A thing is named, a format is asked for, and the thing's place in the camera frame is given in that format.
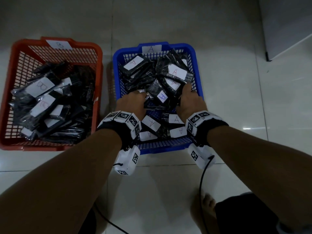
black shorts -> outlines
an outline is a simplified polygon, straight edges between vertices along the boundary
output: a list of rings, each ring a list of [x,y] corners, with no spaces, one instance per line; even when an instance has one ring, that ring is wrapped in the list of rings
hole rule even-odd
[[[253,193],[230,197],[215,210],[221,234],[278,234],[278,217]]]

forearm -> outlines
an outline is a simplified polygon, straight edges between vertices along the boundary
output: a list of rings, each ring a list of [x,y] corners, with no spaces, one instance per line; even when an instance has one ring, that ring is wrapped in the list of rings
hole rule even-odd
[[[99,130],[30,172],[0,196],[2,232],[77,233],[120,148],[117,133]]]
[[[312,157],[227,126],[210,130],[207,141],[283,223],[311,223]]]

white tile floor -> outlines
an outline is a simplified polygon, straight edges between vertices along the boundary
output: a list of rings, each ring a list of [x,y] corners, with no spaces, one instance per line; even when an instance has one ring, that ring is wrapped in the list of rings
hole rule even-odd
[[[312,153],[312,39],[266,62],[256,0],[0,0],[0,12],[0,92],[10,47],[21,38],[97,43],[104,67],[122,47],[185,42],[196,51],[209,110],[246,133]],[[0,151],[0,193],[57,154]],[[218,163],[205,176],[206,191],[217,201],[248,191]],[[111,173],[100,200],[130,233],[199,233],[189,205],[200,175],[186,151],[143,155],[132,176]]]

bare foot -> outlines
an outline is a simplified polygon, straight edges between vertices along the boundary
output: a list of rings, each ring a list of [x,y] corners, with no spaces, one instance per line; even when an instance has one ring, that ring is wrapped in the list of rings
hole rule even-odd
[[[210,234],[220,234],[218,223],[216,220],[215,206],[216,201],[208,193],[205,196],[201,196],[202,210],[204,212],[204,217],[206,225]],[[193,199],[191,205],[191,216],[200,229],[202,234],[207,234],[204,223],[201,217],[201,211],[199,206],[199,194],[197,193]]]

blue plastic basket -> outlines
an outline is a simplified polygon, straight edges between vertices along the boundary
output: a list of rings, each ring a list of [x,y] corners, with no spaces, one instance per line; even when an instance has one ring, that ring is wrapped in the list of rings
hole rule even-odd
[[[153,46],[161,45],[160,52],[154,52]],[[147,53],[142,53],[142,47],[148,46],[149,51]],[[158,57],[166,55],[171,49],[175,49],[177,52],[187,52],[188,53],[188,66],[189,70],[195,74],[195,77],[192,81],[192,89],[196,90],[198,95],[203,97],[199,70],[197,66],[196,53],[192,46],[186,43],[178,43],[178,44],[169,44],[168,42],[160,42],[160,43],[144,43],[139,44],[137,47],[133,48],[122,48],[115,52],[113,56],[113,65],[114,65],[114,76],[115,76],[115,90],[116,90],[116,100],[121,98],[124,94],[126,94],[126,90],[124,88],[123,81],[121,80],[121,72],[118,67],[120,65],[125,64],[130,61],[137,54],[142,53],[144,56],[150,59],[158,59]],[[151,115],[154,118],[160,120],[161,119],[161,111],[147,111],[147,115]],[[175,139],[164,139],[162,141],[156,142],[141,142],[138,143],[137,146],[141,151],[141,154],[147,153],[163,153],[174,150],[181,150],[188,148],[192,143],[192,139],[189,136],[183,136]]]

